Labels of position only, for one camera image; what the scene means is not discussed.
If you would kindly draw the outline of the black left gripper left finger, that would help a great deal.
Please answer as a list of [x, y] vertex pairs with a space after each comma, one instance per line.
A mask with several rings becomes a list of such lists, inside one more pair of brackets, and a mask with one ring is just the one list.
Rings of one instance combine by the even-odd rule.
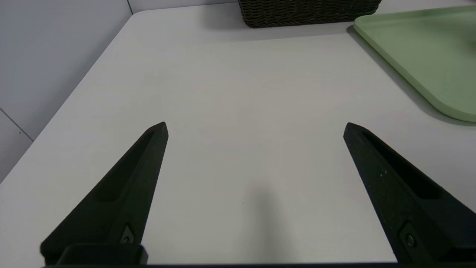
[[41, 243], [45, 261], [147, 261], [141, 241], [168, 129], [147, 129]]

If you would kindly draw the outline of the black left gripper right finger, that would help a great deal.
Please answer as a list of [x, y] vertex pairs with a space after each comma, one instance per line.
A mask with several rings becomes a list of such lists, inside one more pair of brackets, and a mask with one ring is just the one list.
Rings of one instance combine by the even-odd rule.
[[398, 263], [475, 263], [470, 208], [368, 129], [343, 138]]

